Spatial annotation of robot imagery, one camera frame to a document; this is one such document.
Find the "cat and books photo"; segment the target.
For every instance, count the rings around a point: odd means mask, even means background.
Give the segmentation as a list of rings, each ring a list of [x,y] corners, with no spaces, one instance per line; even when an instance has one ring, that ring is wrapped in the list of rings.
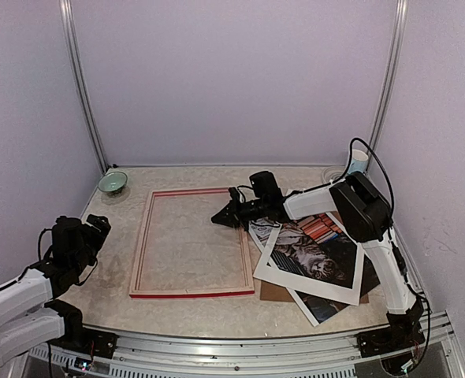
[[[269,253],[267,268],[277,268],[304,280],[352,289],[359,248],[348,237],[336,213],[320,213],[289,224],[259,219],[249,233],[261,253]],[[311,325],[318,326],[349,306],[347,303],[299,291],[279,280],[262,281],[261,299],[294,301]]]

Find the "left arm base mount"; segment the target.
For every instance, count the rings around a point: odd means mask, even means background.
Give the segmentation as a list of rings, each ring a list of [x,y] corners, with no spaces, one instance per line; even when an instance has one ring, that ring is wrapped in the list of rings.
[[[65,324],[65,333],[50,341],[53,347],[60,347],[91,358],[111,359],[117,346],[118,335],[84,327],[82,324]]]

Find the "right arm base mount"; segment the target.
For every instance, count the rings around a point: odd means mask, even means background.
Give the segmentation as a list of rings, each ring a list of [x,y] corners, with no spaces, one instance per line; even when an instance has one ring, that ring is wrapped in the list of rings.
[[[423,344],[426,341],[420,324],[423,310],[422,301],[416,299],[405,314],[387,312],[387,326],[360,332],[357,343],[361,357],[373,357]]]

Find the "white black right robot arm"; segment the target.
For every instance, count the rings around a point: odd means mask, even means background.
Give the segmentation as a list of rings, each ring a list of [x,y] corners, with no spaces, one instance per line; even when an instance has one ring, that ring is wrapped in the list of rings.
[[[407,267],[393,228],[393,198],[385,198],[358,171],[343,172],[333,182],[288,195],[282,194],[271,172],[258,172],[250,181],[255,199],[242,201],[239,190],[229,188],[229,203],[212,216],[212,223],[247,228],[250,222],[264,217],[283,224],[318,213],[338,212],[346,232],[365,249],[387,301],[388,327],[363,332],[361,337],[393,350],[399,350],[407,342],[428,340],[430,333],[422,330],[420,319],[423,314],[431,313],[430,304],[426,297],[415,292],[407,278]]]

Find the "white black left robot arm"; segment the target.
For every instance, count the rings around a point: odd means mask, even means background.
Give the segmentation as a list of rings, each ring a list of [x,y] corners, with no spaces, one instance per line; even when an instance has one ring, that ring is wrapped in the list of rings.
[[[37,262],[0,285],[0,369],[41,343],[89,356],[112,355],[117,337],[85,328],[82,312],[60,299],[71,287],[84,285],[81,275],[97,266],[110,230],[104,216],[90,214],[86,221],[60,216]]]

